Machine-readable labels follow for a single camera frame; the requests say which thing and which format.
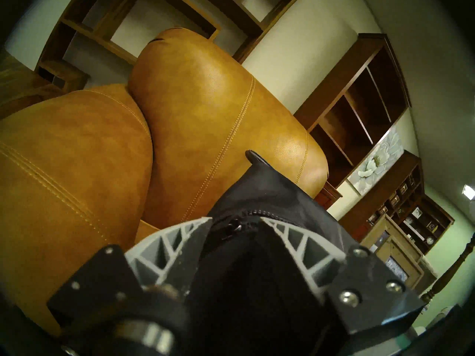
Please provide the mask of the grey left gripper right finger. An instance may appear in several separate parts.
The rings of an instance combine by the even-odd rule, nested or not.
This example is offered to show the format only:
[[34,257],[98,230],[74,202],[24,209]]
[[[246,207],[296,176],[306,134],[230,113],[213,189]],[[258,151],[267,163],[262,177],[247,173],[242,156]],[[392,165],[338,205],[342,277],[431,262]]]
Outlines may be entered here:
[[424,303],[369,249],[354,244],[343,252],[321,235],[262,217],[290,259],[278,269],[285,287],[297,280],[336,320],[342,334],[403,334]]

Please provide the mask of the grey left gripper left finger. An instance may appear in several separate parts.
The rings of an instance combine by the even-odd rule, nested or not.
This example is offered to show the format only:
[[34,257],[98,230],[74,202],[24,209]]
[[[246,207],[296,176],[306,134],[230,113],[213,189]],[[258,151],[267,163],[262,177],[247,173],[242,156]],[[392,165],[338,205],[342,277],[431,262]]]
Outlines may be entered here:
[[166,285],[184,299],[213,224],[201,217],[155,232],[127,252],[111,244],[97,251],[47,301],[61,329],[107,305],[138,298],[145,289]]

